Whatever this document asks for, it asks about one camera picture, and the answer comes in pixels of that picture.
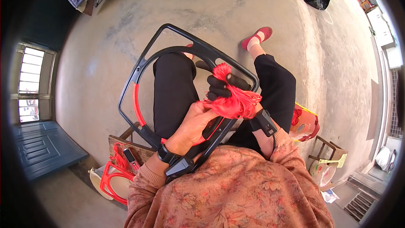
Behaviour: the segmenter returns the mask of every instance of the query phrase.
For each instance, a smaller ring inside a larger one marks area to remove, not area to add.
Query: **sleeve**
[[[154,174],[143,164],[129,186],[128,218],[124,228],[143,227],[156,192],[166,178]]]
[[[270,161],[278,163],[288,169],[298,181],[320,227],[334,227],[332,219],[325,201],[321,195],[318,185],[312,180],[311,175],[306,170],[305,161],[298,154],[298,146],[293,139],[280,129],[275,134],[276,148],[270,157]]]

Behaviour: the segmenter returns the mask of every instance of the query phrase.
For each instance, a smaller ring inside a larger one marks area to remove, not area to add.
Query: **woman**
[[[169,165],[155,153],[130,186],[125,227],[334,226],[318,186],[286,133],[294,111],[296,82],[261,48],[260,43],[271,33],[269,27],[260,28],[241,46],[254,59],[260,80],[263,98],[256,111],[266,109],[277,126],[275,149],[272,137],[266,137],[261,129],[252,132],[244,121],[195,173],[167,185],[165,170]],[[208,122],[218,116],[203,103],[195,103],[193,57],[171,53],[154,64],[155,132],[167,139],[167,150],[178,155],[185,155]],[[239,83],[232,74],[228,79],[230,84]],[[208,82],[209,99],[229,97],[224,82],[213,76]]]

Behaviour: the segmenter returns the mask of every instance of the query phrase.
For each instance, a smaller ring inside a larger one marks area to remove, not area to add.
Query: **red yarn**
[[[302,109],[294,109],[294,114],[292,115],[291,126],[297,125],[299,117],[302,115]]]
[[[121,144],[121,143],[119,143],[119,142],[116,142],[116,143],[114,144],[114,147],[113,147],[114,156],[110,156],[109,158],[110,158],[110,160],[115,160],[115,161],[116,161],[116,165],[117,165],[118,167],[123,168],[123,169],[125,169],[125,170],[127,170],[127,171],[130,171],[131,168],[130,168],[130,166],[129,166],[129,163],[128,163],[128,161],[126,161],[126,160],[124,159],[124,157],[123,157],[124,153],[123,153],[123,151],[122,151],[122,148],[118,148],[119,145],[123,145],[123,144]]]
[[[227,82],[226,75],[230,72],[231,67],[226,63],[221,63],[213,69],[213,76]],[[252,91],[244,91],[228,83],[226,83],[226,88],[231,92],[229,98],[219,97],[214,101],[205,99],[202,102],[208,104],[208,107],[216,114],[225,118],[253,118],[256,103],[262,100],[261,95]]]

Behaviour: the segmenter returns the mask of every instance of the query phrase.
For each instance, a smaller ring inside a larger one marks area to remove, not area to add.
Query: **black pants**
[[[294,112],[296,80],[288,70],[276,63],[271,55],[258,56],[254,65],[262,89],[261,105],[288,133]],[[190,105],[199,100],[193,84],[196,67],[183,53],[170,53],[157,59],[153,71],[155,133],[168,139],[182,123]],[[226,144],[261,153],[248,121],[240,125]]]

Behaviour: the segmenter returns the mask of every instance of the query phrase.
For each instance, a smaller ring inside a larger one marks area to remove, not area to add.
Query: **floral sweater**
[[[124,227],[334,227],[293,140],[282,129],[275,139],[269,161],[223,145],[167,185],[143,165],[130,185]]]

